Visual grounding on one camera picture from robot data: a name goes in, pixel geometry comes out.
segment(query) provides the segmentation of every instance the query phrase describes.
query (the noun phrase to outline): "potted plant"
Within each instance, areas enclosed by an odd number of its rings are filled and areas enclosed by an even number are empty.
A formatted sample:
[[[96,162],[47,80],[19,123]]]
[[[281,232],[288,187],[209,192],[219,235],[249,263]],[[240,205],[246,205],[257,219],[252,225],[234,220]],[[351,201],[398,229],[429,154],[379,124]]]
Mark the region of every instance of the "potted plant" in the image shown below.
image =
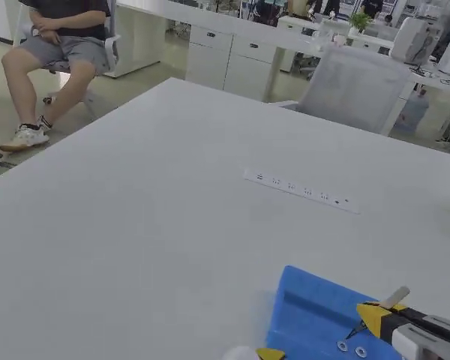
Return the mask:
[[[372,22],[372,18],[369,17],[366,13],[354,13],[350,17],[349,22],[350,25],[352,26],[350,32],[353,32],[355,34],[361,34]]]

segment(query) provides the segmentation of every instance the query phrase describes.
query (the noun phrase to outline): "dark t-shirt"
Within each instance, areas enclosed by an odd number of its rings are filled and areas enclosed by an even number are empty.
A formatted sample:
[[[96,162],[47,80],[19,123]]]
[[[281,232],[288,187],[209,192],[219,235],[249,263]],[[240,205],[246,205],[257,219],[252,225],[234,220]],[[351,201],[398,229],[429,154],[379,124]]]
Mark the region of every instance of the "dark t-shirt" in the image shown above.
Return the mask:
[[[42,17],[61,19],[74,17],[87,11],[103,11],[110,16],[107,0],[19,0],[24,5],[36,9]],[[61,36],[77,36],[80,38],[93,37],[105,40],[105,25],[91,28],[60,28],[57,33]]]
[[[363,0],[361,6],[365,6],[364,13],[374,19],[375,15],[382,11],[383,0]]]

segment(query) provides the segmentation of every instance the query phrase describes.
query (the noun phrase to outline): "white sneaker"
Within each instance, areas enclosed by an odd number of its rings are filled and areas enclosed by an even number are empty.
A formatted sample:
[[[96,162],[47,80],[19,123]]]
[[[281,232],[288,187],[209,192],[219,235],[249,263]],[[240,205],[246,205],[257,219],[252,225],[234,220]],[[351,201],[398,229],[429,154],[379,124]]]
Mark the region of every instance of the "white sneaker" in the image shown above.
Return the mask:
[[[46,143],[50,138],[44,134],[42,128],[33,130],[25,124],[21,124],[10,142],[0,145],[3,152],[21,152],[32,146]]]

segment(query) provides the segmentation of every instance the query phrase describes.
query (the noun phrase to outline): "gray shorts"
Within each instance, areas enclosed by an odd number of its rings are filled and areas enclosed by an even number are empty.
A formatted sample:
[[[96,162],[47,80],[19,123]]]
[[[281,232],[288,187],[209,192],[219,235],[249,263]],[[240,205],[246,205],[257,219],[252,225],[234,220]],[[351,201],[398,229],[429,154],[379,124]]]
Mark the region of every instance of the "gray shorts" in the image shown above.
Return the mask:
[[[55,45],[40,36],[28,38],[19,47],[35,56],[43,67],[56,62],[85,60],[95,66],[97,75],[109,70],[107,54],[102,40],[95,37],[61,36],[61,43]]]

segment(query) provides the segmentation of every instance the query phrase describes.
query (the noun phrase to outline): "hand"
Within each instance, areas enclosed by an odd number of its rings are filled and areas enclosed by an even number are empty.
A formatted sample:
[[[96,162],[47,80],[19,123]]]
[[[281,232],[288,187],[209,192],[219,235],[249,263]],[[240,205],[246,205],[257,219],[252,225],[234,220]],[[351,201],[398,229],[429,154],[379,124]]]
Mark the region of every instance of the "hand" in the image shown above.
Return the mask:
[[[49,19],[48,17],[42,17],[37,21],[35,27],[39,32],[45,32],[47,30],[58,30],[62,27],[60,19]]]
[[[59,45],[60,44],[60,37],[56,33],[56,31],[53,31],[53,30],[40,31],[40,36],[45,41],[48,41],[49,43],[52,43],[52,44],[55,44],[55,45]]]

